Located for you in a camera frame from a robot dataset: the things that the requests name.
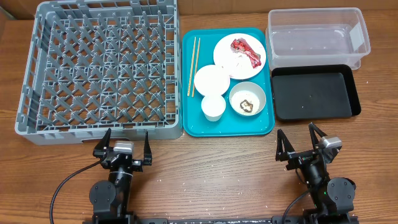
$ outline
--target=dish rack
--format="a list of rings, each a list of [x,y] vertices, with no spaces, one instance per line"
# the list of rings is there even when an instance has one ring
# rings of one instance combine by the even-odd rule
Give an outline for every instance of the dish rack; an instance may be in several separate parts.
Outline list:
[[[15,130],[35,144],[182,134],[177,0],[37,8]]]

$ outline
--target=crumb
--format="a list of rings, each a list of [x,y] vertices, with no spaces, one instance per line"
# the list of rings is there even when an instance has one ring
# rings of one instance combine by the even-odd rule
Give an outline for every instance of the crumb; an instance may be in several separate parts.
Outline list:
[[[244,112],[251,113],[253,111],[253,104],[248,102],[248,100],[242,101],[240,106]]]

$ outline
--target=white cup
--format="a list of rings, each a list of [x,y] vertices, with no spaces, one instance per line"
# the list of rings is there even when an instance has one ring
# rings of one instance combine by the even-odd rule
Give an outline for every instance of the white cup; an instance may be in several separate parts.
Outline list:
[[[220,95],[209,95],[203,97],[201,110],[209,121],[218,121],[226,108],[225,99]]]

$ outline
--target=bowl with food residue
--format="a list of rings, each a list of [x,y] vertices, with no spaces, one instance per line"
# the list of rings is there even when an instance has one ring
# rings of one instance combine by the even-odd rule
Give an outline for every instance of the bowl with food residue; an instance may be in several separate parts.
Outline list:
[[[253,116],[264,109],[266,105],[264,90],[253,82],[236,84],[229,93],[229,103],[238,114]]]

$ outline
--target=chopsticks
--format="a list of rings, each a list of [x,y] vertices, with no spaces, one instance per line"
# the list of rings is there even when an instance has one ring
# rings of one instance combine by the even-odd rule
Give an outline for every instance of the chopsticks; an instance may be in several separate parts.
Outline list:
[[[197,50],[197,62],[195,64],[195,73],[193,74],[193,79],[195,79],[195,75],[198,71],[198,61],[199,61],[199,50],[200,50],[200,37],[198,42],[198,50]],[[195,96],[195,82],[193,83],[192,97]]]
[[[192,60],[191,60],[191,71],[189,74],[189,84],[188,84],[188,93],[187,96],[191,94],[191,84],[192,84],[192,72],[193,72],[193,61],[195,60],[195,51],[196,51],[196,43],[197,43],[197,37],[193,40],[193,49],[192,49]],[[200,37],[198,41],[198,50],[197,50],[197,61],[195,63],[195,73],[193,74],[193,77],[195,78],[195,75],[197,74],[198,70],[198,59],[199,59],[199,49],[200,49]],[[195,96],[195,83],[193,84],[193,90],[192,90],[192,97]]]
[[[197,37],[193,40],[193,49],[192,49],[192,60],[191,60],[191,72],[189,74],[189,84],[188,84],[188,94],[189,96],[191,94],[191,82],[192,82],[192,70],[193,70],[193,59],[195,59],[195,47],[197,44]]]

